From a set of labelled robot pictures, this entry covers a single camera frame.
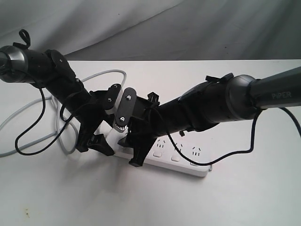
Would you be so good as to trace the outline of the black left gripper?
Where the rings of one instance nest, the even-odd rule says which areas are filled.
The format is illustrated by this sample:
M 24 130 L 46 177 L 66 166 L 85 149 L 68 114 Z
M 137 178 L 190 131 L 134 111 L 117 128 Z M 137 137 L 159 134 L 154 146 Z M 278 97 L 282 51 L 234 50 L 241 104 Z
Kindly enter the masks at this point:
M 112 115 L 107 115 L 103 109 L 106 93 L 105 90 L 90 91 L 91 99 L 76 112 L 75 118 L 80 122 L 76 143 L 76 149 L 79 152 L 87 152 L 88 149 L 93 149 L 106 156 L 115 154 L 107 143 L 104 134 L 94 135 L 102 121 L 112 127 Z

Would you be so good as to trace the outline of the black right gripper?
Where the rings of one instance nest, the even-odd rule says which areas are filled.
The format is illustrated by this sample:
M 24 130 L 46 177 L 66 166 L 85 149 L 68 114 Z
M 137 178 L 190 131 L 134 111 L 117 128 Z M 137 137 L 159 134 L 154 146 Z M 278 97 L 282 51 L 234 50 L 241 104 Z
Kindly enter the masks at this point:
M 127 135 L 118 141 L 120 146 L 133 146 L 133 157 L 129 164 L 142 167 L 156 138 L 151 134 L 151 108 L 159 106 L 159 95 L 149 93 L 147 99 L 137 95 L 126 95 Z

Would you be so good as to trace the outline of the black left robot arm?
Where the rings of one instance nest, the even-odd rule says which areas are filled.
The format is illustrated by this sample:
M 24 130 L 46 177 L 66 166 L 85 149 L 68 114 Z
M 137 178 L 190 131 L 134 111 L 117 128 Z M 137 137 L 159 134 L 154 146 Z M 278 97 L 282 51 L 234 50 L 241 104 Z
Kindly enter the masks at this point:
M 29 33 L 21 29 L 19 35 L 24 44 L 15 42 L 0 49 L 0 79 L 7 83 L 29 83 L 40 91 L 49 91 L 62 105 L 60 117 L 68 110 L 71 115 L 65 122 L 75 118 L 80 123 L 75 145 L 78 151 L 93 149 L 106 156 L 114 155 L 104 135 L 95 134 L 103 121 L 112 124 L 112 117 L 103 109 L 107 92 L 87 91 L 60 52 L 31 50 Z

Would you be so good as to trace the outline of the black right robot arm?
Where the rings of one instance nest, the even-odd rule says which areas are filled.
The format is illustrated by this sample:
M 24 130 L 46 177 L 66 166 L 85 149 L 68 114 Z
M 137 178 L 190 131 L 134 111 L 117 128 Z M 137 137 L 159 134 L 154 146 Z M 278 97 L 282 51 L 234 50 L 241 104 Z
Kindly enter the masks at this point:
M 140 167 L 159 137 L 203 132 L 222 122 L 256 122 L 266 109 L 288 112 L 289 107 L 300 104 L 299 67 L 264 79 L 232 73 L 221 78 L 207 76 L 205 82 L 165 104 L 159 103 L 155 93 L 146 99 L 138 97 L 128 133 L 120 144 L 133 149 L 129 164 Z

